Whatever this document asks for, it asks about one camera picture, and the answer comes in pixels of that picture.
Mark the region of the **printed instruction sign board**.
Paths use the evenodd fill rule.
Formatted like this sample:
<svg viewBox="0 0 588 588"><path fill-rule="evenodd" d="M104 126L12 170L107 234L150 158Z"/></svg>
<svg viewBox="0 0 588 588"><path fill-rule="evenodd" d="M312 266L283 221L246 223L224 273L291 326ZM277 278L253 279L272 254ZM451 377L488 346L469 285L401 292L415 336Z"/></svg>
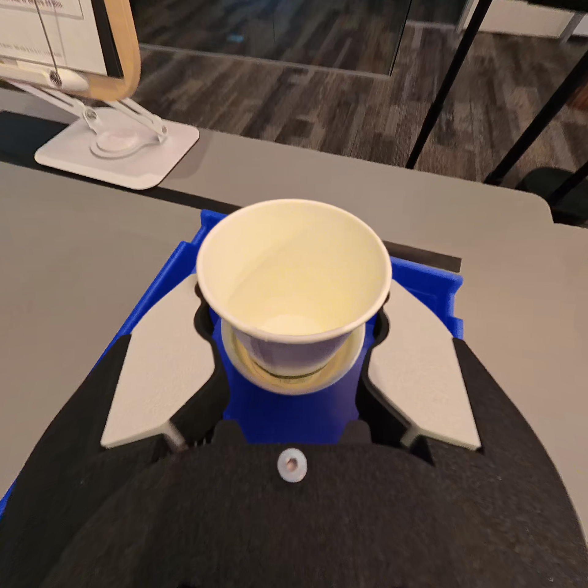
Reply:
<svg viewBox="0 0 588 588"><path fill-rule="evenodd" d="M1 57L123 77L104 1L1 1Z"/></svg>

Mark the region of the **black round stand base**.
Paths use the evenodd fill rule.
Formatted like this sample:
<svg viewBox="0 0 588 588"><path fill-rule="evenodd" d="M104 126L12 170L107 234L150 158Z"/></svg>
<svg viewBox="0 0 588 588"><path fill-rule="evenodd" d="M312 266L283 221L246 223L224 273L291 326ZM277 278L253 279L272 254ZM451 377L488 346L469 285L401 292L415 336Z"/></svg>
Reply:
<svg viewBox="0 0 588 588"><path fill-rule="evenodd" d="M563 195L559 194L573 173L560 168L540 167L527 173L516 189L539 196L548 203L553 222L587 227L587 179Z"/></svg>

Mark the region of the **white paper cup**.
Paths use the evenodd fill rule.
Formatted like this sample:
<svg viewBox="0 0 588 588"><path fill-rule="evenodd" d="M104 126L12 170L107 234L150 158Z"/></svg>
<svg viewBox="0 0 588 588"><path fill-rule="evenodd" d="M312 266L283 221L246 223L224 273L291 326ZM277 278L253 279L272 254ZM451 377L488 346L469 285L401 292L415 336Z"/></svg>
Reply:
<svg viewBox="0 0 588 588"><path fill-rule="evenodd" d="M321 370L385 303L392 263L376 232L327 203L246 206L202 242L203 297L262 369L298 378Z"/></svg>
<svg viewBox="0 0 588 588"><path fill-rule="evenodd" d="M275 376L264 371L238 341L233 327L224 319L219 319L217 323L224 350L236 371L261 389L289 396L319 392L340 381L357 363L366 334L365 324L357 327L324 367L313 374L294 378Z"/></svg>

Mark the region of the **blue plastic bin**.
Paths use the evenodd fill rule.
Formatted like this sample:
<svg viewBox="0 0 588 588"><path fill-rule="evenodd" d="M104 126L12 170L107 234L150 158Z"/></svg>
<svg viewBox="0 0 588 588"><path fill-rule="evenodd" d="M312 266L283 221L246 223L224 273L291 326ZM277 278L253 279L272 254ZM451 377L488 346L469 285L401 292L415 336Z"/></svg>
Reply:
<svg viewBox="0 0 588 588"><path fill-rule="evenodd" d="M189 243L180 242L171 257L142 296L133 312L122 325L115 338L100 357L101 362L119 338L126 342L132 328L164 297L181 278L195 273L196 257L202 242L226 215L211 210L202 210L201 228ZM392 246L392 285L400 286L428 307L458 339L463 339L463 320L454 315L454 298L463 283L463 277L437 268L437 262L416 263L409 254L401 253L404 246ZM226 418L235 417L244 425L246 439L251 443L334 443L343 426L357 416L355 392L360 369L369 347L376 339L376 316L366 324L364 342L359 346L357 358L350 370L337 383L323 389L288 396L263 389L260 384L250 382L232 365L228 344L222 342L220 318L213 310L206 317L213 326L213 340L219 349L223 367L228 377L232 400L225 410Z"/></svg>

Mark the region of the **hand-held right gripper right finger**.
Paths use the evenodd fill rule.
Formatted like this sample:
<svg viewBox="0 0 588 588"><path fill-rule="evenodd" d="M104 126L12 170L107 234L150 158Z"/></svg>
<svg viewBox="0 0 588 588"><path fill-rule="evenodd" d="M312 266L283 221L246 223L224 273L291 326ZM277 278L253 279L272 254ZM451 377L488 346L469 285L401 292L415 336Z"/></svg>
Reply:
<svg viewBox="0 0 588 588"><path fill-rule="evenodd" d="M453 336L441 320L406 289L391 287L374 332L356 393L372 441L410 450L427 438L479 450Z"/></svg>

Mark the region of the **white mount plate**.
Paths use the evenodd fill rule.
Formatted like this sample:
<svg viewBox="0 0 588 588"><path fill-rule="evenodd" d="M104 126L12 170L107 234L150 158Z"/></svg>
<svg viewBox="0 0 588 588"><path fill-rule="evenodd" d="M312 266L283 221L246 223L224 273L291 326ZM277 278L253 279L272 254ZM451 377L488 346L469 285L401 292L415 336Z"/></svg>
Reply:
<svg viewBox="0 0 588 588"><path fill-rule="evenodd" d="M200 138L196 127L163 120L132 99L94 108L62 92L20 88L77 115L37 149L36 163L85 178L133 190L155 187Z"/></svg>

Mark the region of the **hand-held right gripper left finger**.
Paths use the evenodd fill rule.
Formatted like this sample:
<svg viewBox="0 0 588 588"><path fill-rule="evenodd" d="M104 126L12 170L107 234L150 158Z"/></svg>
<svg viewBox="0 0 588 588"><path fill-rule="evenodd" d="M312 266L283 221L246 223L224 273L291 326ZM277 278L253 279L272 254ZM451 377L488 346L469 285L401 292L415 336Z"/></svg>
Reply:
<svg viewBox="0 0 588 588"><path fill-rule="evenodd" d="M230 400L213 331L197 279L184 279L140 319L130 335L102 447L162 435L180 451L205 439Z"/></svg>

